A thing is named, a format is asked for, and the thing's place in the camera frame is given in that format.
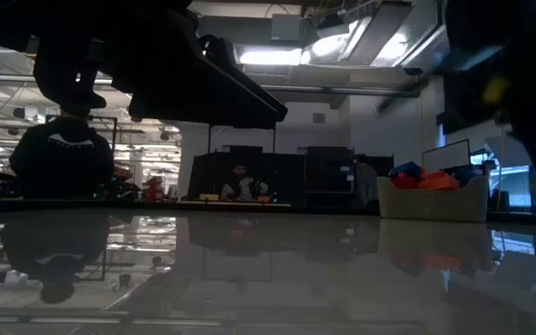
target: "window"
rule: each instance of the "window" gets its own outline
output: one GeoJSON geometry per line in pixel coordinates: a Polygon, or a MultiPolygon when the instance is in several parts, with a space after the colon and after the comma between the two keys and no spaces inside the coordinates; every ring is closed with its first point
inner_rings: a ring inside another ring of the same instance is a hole
{"type": "Polygon", "coordinates": [[[532,235],[491,231],[491,237],[493,238],[493,249],[499,250],[502,255],[506,251],[535,254],[532,235]]]}
{"type": "MultiPolygon", "coordinates": [[[[489,190],[500,187],[500,162],[493,158],[493,154],[474,154],[471,164],[480,165],[486,160],[494,160],[498,168],[489,173],[489,190]]],[[[530,207],[529,167],[504,167],[502,169],[502,191],[507,191],[511,207],[530,207]]]]}

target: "pillar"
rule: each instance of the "pillar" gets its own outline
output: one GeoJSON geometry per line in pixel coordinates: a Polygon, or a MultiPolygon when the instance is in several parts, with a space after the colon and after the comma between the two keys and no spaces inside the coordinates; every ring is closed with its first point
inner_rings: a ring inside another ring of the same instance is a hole
{"type": "Polygon", "coordinates": [[[177,182],[177,197],[186,196],[197,155],[208,153],[208,125],[183,123],[181,127],[181,167],[177,182]]]}
{"type": "Polygon", "coordinates": [[[134,167],[132,182],[140,188],[144,181],[144,166],[141,162],[144,159],[143,157],[144,155],[141,152],[129,154],[129,164],[134,167]]]}

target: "ceiling duct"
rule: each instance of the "ceiling duct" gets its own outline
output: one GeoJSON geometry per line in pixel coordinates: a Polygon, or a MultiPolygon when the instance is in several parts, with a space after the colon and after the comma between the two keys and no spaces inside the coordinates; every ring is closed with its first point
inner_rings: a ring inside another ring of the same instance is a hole
{"type": "MultiPolygon", "coordinates": [[[[436,0],[368,1],[299,20],[299,41],[274,39],[275,22],[269,18],[203,17],[198,34],[212,32],[233,41],[236,59],[244,64],[395,67],[420,52],[423,41],[441,26],[442,13],[436,0]]],[[[287,29],[297,26],[288,24],[287,29]]],[[[289,36],[279,32],[276,36],[289,36]]]]}
{"type": "Polygon", "coordinates": [[[358,39],[356,47],[347,59],[352,64],[371,65],[382,53],[389,41],[402,45],[407,43],[402,35],[397,34],[398,28],[407,18],[413,5],[402,1],[382,3],[367,29],[358,39]]]}

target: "red object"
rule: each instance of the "red object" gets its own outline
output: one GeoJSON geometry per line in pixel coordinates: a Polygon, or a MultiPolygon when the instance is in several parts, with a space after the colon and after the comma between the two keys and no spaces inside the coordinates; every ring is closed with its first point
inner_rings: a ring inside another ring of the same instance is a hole
{"type": "Polygon", "coordinates": [[[121,181],[126,181],[130,179],[133,175],[128,169],[115,167],[114,176],[121,181]]]}
{"type": "Polygon", "coordinates": [[[400,172],[396,178],[392,179],[392,184],[401,190],[416,189],[418,180],[408,176],[404,172],[400,172]]]}
{"type": "Polygon", "coordinates": [[[146,200],[154,202],[165,199],[162,182],[163,179],[160,177],[152,177],[146,182],[146,190],[144,190],[146,200]]]}

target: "glossy surface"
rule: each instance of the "glossy surface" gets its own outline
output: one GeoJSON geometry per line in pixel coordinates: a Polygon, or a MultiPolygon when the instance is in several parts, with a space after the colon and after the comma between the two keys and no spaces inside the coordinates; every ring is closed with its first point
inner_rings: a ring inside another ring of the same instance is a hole
{"type": "Polygon", "coordinates": [[[0,334],[536,334],[530,226],[114,209],[4,226],[0,273],[33,272],[0,284],[0,334]],[[43,303],[73,268],[72,297],[43,303]]]}

